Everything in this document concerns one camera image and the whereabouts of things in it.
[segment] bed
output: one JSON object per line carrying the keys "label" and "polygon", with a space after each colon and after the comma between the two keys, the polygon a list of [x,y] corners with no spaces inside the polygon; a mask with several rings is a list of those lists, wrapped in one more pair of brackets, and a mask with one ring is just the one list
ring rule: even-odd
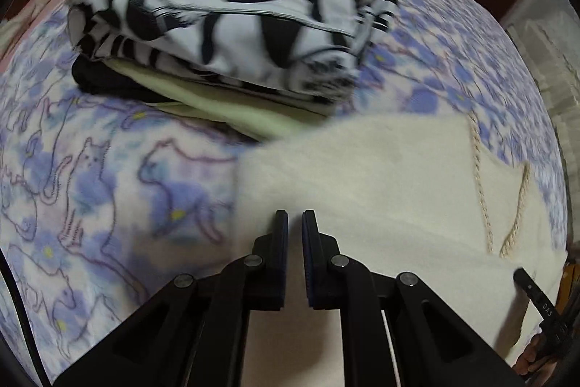
{"label": "bed", "polygon": [[[563,249],[558,143],[507,34],[472,0],[399,8],[332,120],[472,111],[493,153],[530,161],[552,245]],[[256,146],[225,126],[81,93],[66,17],[60,4],[0,76],[0,245],[51,380],[176,274],[202,276],[229,260],[237,160]],[[36,378],[3,284],[0,330]]]}

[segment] pink fabric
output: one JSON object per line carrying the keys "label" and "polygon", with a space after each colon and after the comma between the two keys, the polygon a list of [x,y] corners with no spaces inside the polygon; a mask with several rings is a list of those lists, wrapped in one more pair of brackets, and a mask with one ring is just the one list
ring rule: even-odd
{"label": "pink fabric", "polygon": [[0,28],[0,36],[8,36],[2,38],[2,43],[7,44],[7,48],[0,54],[0,74],[6,70],[20,42],[28,38],[30,32],[62,2],[63,0],[30,0],[18,15]]}

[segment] wall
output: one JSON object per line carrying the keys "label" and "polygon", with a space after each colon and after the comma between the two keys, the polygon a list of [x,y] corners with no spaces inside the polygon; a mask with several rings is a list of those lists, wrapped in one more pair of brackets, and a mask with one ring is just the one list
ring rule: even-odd
{"label": "wall", "polygon": [[580,25],[578,14],[568,0],[518,0],[500,23],[504,28],[518,26],[527,19],[545,19],[558,12],[567,14]]}

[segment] black and white patterned fabric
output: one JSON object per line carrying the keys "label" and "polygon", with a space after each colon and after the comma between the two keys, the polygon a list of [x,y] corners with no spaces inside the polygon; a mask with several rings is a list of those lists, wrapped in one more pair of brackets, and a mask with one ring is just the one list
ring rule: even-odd
{"label": "black and white patterned fabric", "polygon": [[90,59],[319,103],[349,97],[396,0],[69,0]]}

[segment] metal pivot screw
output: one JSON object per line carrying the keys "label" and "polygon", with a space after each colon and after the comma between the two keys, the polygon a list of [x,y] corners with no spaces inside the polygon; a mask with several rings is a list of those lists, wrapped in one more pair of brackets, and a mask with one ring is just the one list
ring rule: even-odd
{"label": "metal pivot screw", "polygon": [[175,284],[175,287],[185,289],[193,284],[193,277],[189,274],[179,274],[179,276],[173,279],[173,283]]}
{"label": "metal pivot screw", "polygon": [[349,258],[344,255],[336,255],[330,258],[330,262],[336,267],[344,267],[349,263]]}
{"label": "metal pivot screw", "polygon": [[260,264],[262,264],[262,261],[263,261],[263,259],[261,256],[248,255],[244,259],[244,264],[247,265],[248,267],[256,267],[256,266],[259,266]]}
{"label": "metal pivot screw", "polygon": [[403,284],[409,287],[413,287],[419,282],[419,278],[413,273],[402,273],[400,279]]}

